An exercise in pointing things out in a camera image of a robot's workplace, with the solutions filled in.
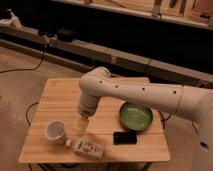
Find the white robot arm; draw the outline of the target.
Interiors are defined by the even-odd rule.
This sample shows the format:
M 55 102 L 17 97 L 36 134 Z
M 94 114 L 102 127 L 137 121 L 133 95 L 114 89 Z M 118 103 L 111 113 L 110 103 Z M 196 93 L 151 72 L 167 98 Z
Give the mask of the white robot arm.
M 83 75 L 79 87 L 78 112 L 84 118 L 96 113 L 102 97 L 113 97 L 196 122 L 199 134 L 192 171 L 213 171 L 213 89 L 117 81 L 105 67 Z

